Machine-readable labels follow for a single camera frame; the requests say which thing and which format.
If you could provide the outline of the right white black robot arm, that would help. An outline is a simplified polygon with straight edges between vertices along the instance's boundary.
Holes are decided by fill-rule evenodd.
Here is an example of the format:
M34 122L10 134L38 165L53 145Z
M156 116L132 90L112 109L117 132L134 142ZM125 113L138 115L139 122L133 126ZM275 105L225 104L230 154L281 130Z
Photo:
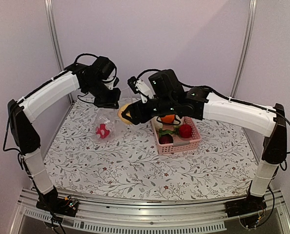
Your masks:
M141 95L141 100L124 107L121 118L134 125L146 123L154 117L175 114L198 120L208 119L226 122L255 131L264 136L263 152L254 179L250 183L248 197L241 208L251 213L260 205L279 165L287 155L287 127L281 104L274 107L253 104L226 97L209 86L190 86L181 83L172 69L154 70L148 78L151 87L139 77L131 77L128 85Z

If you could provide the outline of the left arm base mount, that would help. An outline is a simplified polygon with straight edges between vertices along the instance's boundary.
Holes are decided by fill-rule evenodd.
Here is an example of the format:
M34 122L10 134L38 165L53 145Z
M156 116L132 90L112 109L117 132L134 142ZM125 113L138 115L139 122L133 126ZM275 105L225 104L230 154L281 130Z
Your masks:
M78 211L79 200L70 195L64 198L57 195L42 195L36 204L38 209L54 214L75 217Z

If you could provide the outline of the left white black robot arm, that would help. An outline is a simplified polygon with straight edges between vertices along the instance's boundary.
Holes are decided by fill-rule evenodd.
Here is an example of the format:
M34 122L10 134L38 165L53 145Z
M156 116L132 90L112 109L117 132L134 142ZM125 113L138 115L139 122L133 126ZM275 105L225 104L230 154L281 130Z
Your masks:
M50 211L58 211L61 200L51 193L55 187L43 163L41 138L32 123L57 101L78 89L84 94L90 93L96 107L118 109L121 94L116 87L118 82L116 65L109 58L99 56L91 65L74 61L26 96L8 102L6 131L12 134L15 150L35 187L44 195L43 205Z

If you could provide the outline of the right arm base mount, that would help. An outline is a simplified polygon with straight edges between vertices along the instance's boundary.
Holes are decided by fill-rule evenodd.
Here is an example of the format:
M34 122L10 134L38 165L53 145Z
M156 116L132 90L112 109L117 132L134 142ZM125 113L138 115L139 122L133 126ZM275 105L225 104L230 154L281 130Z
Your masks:
M264 196L247 195L245 198L225 203L228 217L239 216L240 224L246 229L257 228L267 208Z

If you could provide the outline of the clear zip top bag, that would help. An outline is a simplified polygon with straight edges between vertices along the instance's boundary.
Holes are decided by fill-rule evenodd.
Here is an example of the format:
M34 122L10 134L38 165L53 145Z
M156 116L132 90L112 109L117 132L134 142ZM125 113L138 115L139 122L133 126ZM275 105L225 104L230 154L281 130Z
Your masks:
M132 96L126 95L120 98L119 109L99 108L95 120L92 124L92 139L97 142L106 142L123 134L129 125L122 122L118 116L118 113L121 107L123 107L125 104L130 104L132 101ZM99 139L95 133L96 127L101 123L106 124L107 129L110 130L110 135L105 139Z

